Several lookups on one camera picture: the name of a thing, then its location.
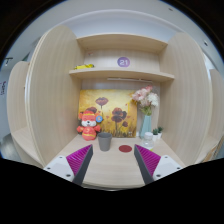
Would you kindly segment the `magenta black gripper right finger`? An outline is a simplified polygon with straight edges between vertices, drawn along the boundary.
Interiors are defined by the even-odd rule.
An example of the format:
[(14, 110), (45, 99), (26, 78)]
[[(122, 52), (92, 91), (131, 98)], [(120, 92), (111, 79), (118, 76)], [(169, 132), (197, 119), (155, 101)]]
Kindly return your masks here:
[(140, 145), (134, 146), (134, 155), (138, 163), (144, 183), (152, 183), (154, 171), (161, 157)]

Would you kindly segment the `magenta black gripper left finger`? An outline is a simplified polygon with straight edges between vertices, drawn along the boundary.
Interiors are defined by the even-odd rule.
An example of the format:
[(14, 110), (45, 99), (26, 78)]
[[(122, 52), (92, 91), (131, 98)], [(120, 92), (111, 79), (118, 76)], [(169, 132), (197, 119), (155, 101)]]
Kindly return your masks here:
[(92, 156), (93, 145), (90, 144), (66, 157), (66, 160), (74, 174), (73, 183), (79, 186), (82, 185)]

